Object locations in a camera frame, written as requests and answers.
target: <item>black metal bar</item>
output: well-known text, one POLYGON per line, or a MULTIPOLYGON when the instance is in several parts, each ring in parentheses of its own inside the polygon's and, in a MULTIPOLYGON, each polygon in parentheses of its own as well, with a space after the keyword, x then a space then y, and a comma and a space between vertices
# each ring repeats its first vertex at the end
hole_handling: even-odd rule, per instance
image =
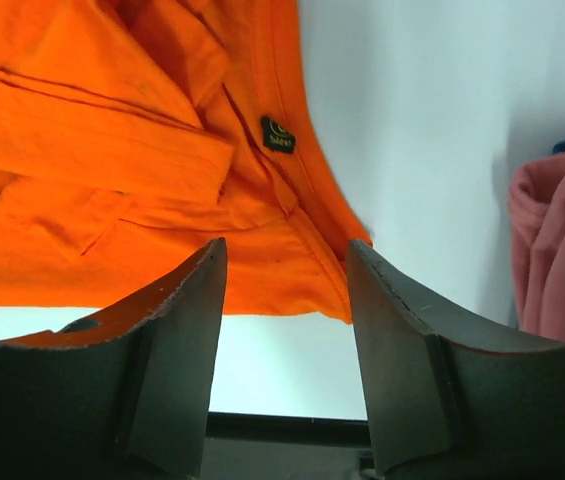
POLYGON ((379 473, 565 478, 565 344, 469 312, 361 242, 347 264, 379 473))
POLYGON ((0 480, 199 476, 225 279, 214 241, 59 333, 0 342, 0 480))
POLYGON ((209 413, 207 438, 369 449, 364 421, 209 413))

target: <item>pink fabric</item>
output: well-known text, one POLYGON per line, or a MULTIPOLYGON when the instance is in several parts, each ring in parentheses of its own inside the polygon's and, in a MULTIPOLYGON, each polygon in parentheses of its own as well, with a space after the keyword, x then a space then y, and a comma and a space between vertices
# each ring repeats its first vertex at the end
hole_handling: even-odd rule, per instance
POLYGON ((521 167, 509 193, 520 329, 565 341, 565 153, 521 167))

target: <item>white surface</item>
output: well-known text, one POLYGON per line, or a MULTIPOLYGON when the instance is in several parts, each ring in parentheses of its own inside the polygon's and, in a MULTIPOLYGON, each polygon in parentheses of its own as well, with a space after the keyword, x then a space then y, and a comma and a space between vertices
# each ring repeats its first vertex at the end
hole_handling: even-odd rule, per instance
MULTIPOLYGON (((314 124, 397 267, 506 323, 506 189, 565 139, 565 0, 300 0, 314 124)), ((0 309, 0 338, 82 312, 0 309)), ((353 331, 225 318, 211 409, 365 418, 353 331)))

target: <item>orange shirt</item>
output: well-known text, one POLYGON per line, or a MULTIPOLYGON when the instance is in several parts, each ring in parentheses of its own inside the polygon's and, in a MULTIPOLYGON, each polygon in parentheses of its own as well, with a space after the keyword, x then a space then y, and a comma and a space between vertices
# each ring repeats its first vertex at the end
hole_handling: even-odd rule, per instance
POLYGON ((311 127, 295 1, 0 0, 0 305, 106 306, 218 236, 225 313, 350 320, 370 240, 311 127))

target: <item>black label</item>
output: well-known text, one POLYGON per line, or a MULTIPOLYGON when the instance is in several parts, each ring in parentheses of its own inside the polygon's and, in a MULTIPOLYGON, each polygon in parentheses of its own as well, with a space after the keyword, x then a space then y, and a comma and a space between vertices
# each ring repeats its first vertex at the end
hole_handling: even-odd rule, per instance
POLYGON ((295 137, 275 123, 269 117, 260 120, 264 137, 262 143, 269 150, 282 153, 293 153, 295 149, 295 137))

